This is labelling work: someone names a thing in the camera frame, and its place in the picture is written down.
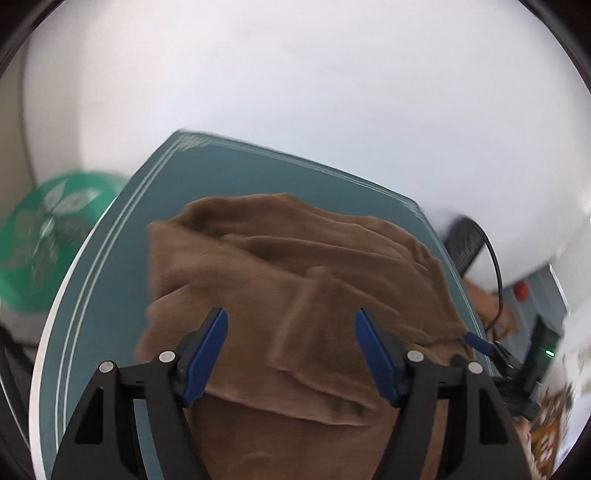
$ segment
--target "red button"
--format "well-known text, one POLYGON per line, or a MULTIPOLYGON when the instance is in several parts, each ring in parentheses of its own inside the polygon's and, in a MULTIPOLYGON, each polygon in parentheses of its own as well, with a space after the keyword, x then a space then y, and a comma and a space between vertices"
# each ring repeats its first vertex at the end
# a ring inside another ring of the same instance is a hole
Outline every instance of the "red button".
POLYGON ((517 282, 513 285, 513 293, 515 298, 519 301, 524 301, 530 296, 530 288, 527 286, 524 280, 517 282))

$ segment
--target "screw head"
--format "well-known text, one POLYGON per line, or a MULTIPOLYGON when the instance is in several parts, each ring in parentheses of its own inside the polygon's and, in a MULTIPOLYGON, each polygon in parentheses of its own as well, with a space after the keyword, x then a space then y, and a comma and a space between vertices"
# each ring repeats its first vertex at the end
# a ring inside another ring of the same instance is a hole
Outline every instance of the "screw head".
POLYGON ((468 364, 468 370, 475 375, 480 375, 484 371, 482 365, 478 362, 470 362, 468 364))
POLYGON ((411 362, 422 362, 425 360, 425 356, 418 350, 410 350, 409 353, 407 353, 407 358, 411 362))
POLYGON ((160 355, 158 355, 158 360, 160 360, 164 364, 172 362, 174 360, 174 358, 175 358, 175 354, 174 354, 174 352, 171 352, 170 350, 166 350, 165 352, 162 352, 160 355))
POLYGON ((107 374, 115 368, 115 364, 111 361, 102 362, 99 365, 99 371, 102 374, 107 374))

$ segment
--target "white table edge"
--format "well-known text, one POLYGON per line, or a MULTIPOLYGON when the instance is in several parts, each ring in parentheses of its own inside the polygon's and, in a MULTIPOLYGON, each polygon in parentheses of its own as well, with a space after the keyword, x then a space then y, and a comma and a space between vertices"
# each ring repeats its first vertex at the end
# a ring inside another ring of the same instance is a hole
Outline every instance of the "white table edge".
POLYGON ((41 430, 39 423, 39 400, 41 391, 41 375, 43 373, 43 365, 45 363, 45 355, 47 353, 47 345, 49 344, 49 337, 53 328, 53 323, 56 319, 57 310, 60 307, 61 299, 64 296, 66 287, 70 281, 76 264, 82 255, 82 252, 86 248, 86 245, 90 241, 90 238, 95 233, 97 226, 105 214, 109 211, 113 205, 113 202, 106 208, 99 220, 96 222, 93 229, 90 231, 84 243, 78 250, 78 253, 74 257, 70 268, 66 272, 64 280, 61 282, 60 289, 57 291, 56 298, 53 300, 51 310, 47 316, 47 321, 43 327, 43 333, 41 334, 41 340, 39 342, 39 348, 37 349, 37 356, 35 357, 35 365, 33 369, 33 380, 31 381, 31 394, 29 396, 29 444, 31 446, 31 460, 33 462, 33 471, 37 480, 47 480, 45 473, 45 467, 43 465, 43 452, 41 451, 41 430))

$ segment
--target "brown towel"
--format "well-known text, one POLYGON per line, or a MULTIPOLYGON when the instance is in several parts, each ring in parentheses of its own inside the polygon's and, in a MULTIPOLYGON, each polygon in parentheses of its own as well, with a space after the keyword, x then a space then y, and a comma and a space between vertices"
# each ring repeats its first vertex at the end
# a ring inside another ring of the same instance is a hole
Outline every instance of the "brown towel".
MULTIPOLYGON (((229 315, 190 415, 214 480, 372 477, 396 411, 357 345, 361 307, 434 361, 469 356, 439 262, 391 223, 258 194, 199 200, 149 234, 154 302, 137 357, 174 349, 212 307, 229 315)), ((439 407, 424 478, 439 461, 439 407)))

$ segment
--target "green bag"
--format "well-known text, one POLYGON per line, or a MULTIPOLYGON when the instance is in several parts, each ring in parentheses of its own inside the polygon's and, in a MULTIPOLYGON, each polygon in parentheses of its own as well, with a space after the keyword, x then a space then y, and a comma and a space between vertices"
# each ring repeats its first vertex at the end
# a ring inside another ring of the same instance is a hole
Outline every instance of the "green bag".
POLYGON ((16 207, 0 231, 0 300, 16 312, 47 311, 84 240, 127 179, 72 173, 16 207))

